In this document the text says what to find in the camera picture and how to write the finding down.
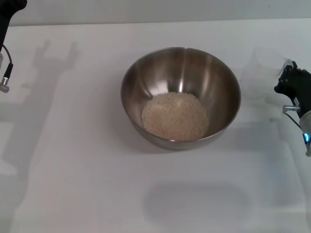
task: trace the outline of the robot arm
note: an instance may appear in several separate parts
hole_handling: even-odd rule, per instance
[[[299,116],[299,124],[292,121],[302,130],[302,135],[307,148],[306,155],[311,157],[311,74],[305,69],[297,68],[296,62],[293,66],[286,66],[281,77],[278,79],[275,92],[286,95],[293,103],[292,106],[283,106],[283,113],[289,116],[287,111],[295,111]]]

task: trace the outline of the clear plastic cup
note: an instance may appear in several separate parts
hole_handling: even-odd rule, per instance
[[[251,99],[263,98],[267,92],[273,90],[278,77],[287,65],[293,65],[292,61],[278,52],[254,48],[251,59],[242,73],[242,94]]]

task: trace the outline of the rice grain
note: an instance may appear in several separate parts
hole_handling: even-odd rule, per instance
[[[142,110],[141,118],[148,132],[175,141],[201,139],[208,128],[205,107],[187,93],[154,96]]]

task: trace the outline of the bowl rim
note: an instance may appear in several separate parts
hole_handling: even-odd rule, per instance
[[[176,141],[176,140],[169,140],[167,138],[164,138],[164,137],[160,137],[160,136],[157,136],[153,133],[150,133],[148,132],[147,130],[145,130],[143,127],[141,127],[140,125],[138,125],[130,116],[129,114],[127,113],[125,107],[124,107],[124,103],[123,103],[123,97],[122,97],[122,90],[123,90],[123,85],[124,85],[124,80],[125,80],[125,77],[127,76],[127,74],[129,73],[129,71],[132,69],[132,67],[137,64],[141,59],[143,59],[144,57],[152,54],[152,53],[156,53],[156,52],[159,52],[159,51],[162,51],[162,50],[170,50],[170,49],[187,49],[187,50],[196,50],[196,51],[199,51],[199,52],[203,52],[203,53],[206,53],[208,54],[209,56],[212,56],[214,58],[216,58],[217,60],[219,60],[225,67],[228,68],[228,70],[230,71],[230,73],[233,75],[233,77],[235,78],[235,82],[237,83],[238,85],[238,91],[239,91],[239,94],[240,94],[240,97],[239,97],[239,106],[237,108],[237,111],[234,115],[234,117],[232,118],[232,120],[221,130],[219,130],[217,133],[214,133],[210,136],[207,136],[207,137],[203,137],[203,138],[200,138],[200,139],[197,139],[197,140],[188,140],[188,141]],[[163,49],[158,49],[158,50],[155,50],[155,51],[152,51],[150,53],[147,53],[145,55],[143,55],[142,57],[138,58],[129,68],[128,70],[126,71],[123,79],[122,79],[122,83],[121,83],[121,102],[122,102],[122,107],[125,111],[125,113],[127,114],[127,116],[130,118],[132,124],[135,124],[135,126],[137,126],[138,128],[140,128],[141,130],[143,130],[144,132],[146,132],[147,134],[149,134],[150,136],[153,136],[153,137],[156,137],[158,139],[161,139],[161,140],[164,140],[164,141],[167,141],[167,142],[172,142],[172,143],[191,143],[191,142],[197,142],[197,141],[203,141],[203,140],[206,140],[206,139],[209,139],[209,138],[212,138],[220,133],[222,133],[226,128],[228,128],[228,126],[234,121],[234,119],[236,118],[236,116],[238,115],[239,113],[239,110],[240,110],[240,106],[241,106],[241,100],[242,100],[242,94],[241,94],[241,87],[240,87],[240,84],[239,84],[239,81],[237,79],[237,77],[235,76],[235,74],[232,72],[232,70],[222,61],[220,60],[219,58],[215,57],[214,55],[208,53],[208,52],[205,52],[205,51],[202,51],[202,50],[199,50],[199,49],[193,49],[193,48],[189,48],[189,47],[167,47],[167,48],[163,48]]]

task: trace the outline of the blue light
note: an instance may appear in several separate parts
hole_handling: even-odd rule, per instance
[[[310,140],[310,136],[309,136],[309,134],[304,133],[303,135],[304,135],[304,137],[305,137],[306,141],[307,141],[307,142],[309,142],[309,140]]]

